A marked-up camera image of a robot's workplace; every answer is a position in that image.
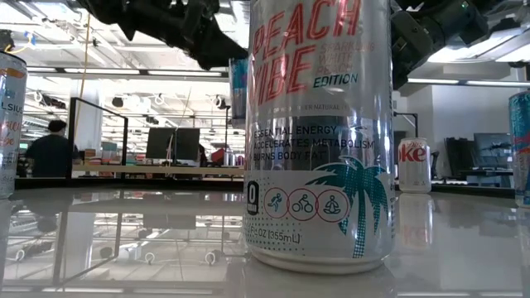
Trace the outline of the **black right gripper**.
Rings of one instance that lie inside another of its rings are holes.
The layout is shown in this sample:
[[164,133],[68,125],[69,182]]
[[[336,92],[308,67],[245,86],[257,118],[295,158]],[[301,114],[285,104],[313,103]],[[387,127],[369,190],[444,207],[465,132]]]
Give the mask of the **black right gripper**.
[[433,10],[398,11],[391,15],[393,89],[400,89],[408,75],[426,62],[439,45],[439,25]]

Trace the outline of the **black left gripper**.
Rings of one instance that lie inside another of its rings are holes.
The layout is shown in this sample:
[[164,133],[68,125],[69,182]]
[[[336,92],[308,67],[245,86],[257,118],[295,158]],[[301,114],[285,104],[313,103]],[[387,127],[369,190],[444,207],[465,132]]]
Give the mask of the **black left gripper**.
[[136,1],[137,30],[182,49],[203,70],[228,67],[248,51],[222,31],[208,31],[218,11],[218,0]]

